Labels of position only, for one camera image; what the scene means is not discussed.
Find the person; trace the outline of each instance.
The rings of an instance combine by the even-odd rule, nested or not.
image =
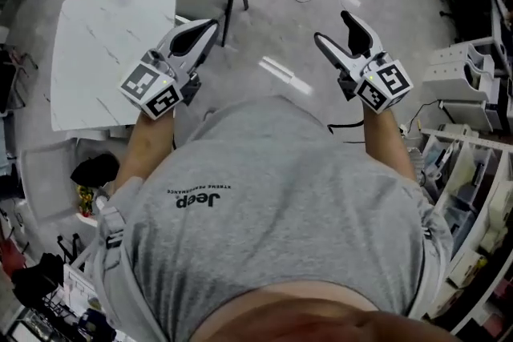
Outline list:
[[[214,112],[175,151],[174,133],[171,112],[139,117],[99,225],[95,287],[140,340],[455,340],[401,317],[452,237],[390,110],[364,107],[366,153],[277,96]]]

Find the floor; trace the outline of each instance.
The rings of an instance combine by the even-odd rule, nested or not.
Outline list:
[[[18,150],[63,140],[64,132],[50,125],[50,71],[60,6],[64,0],[23,0],[9,42],[32,53],[39,71],[25,79],[27,107],[16,114]],[[399,123],[408,121],[424,102],[433,100],[421,88],[422,74],[430,53],[449,46],[454,30],[439,17],[439,0],[249,0],[243,11],[236,0],[227,46],[215,47],[200,68],[203,87],[191,105],[200,118],[211,107],[222,107],[253,96],[282,94],[324,123],[355,123],[362,119],[356,99],[346,102],[337,83],[337,72],[316,48],[313,34],[320,31],[343,46],[347,42],[340,12],[342,7],[369,23],[382,43],[412,78],[415,88],[394,108]],[[260,65],[263,57],[287,67],[300,79],[290,85]],[[436,108],[420,116],[423,126],[446,121]],[[341,141],[361,141],[362,129],[336,131]],[[41,236],[56,236],[44,230]]]

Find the white machine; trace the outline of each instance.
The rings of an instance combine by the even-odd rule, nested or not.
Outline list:
[[[127,71],[119,91],[154,120],[179,102],[190,104],[201,87],[196,68],[210,53],[218,31],[216,20],[195,20],[170,30]]]
[[[430,57],[422,84],[438,100],[490,102],[495,64],[488,54],[480,54],[470,43],[436,50]]]
[[[338,78],[344,96],[355,95],[376,113],[399,103],[414,88],[398,60],[383,50],[374,30],[363,20],[344,10],[341,13],[349,27],[349,49],[343,50],[331,38],[316,33],[315,43],[324,56],[341,71]]]

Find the black cable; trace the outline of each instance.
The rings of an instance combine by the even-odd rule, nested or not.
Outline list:
[[[424,176],[424,180],[422,181],[422,184],[419,184],[419,186],[424,187],[426,185],[426,173],[424,172],[424,170],[420,170],[420,172]]]
[[[363,120],[353,124],[328,124],[328,130],[333,134],[334,128],[356,128],[363,126]]]
[[[420,108],[417,110],[417,113],[415,113],[414,117],[410,121],[410,126],[408,127],[408,132],[406,133],[407,135],[410,133],[411,125],[414,123],[415,119],[417,118],[418,114],[420,113],[420,110],[422,110],[422,108],[424,108],[425,106],[430,106],[431,104],[435,104],[435,103],[438,103],[438,100],[434,100],[431,103],[424,103],[420,106]]]

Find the marble table top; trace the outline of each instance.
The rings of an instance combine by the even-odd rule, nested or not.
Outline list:
[[[66,0],[51,70],[54,131],[134,124],[125,70],[175,25],[176,0]]]

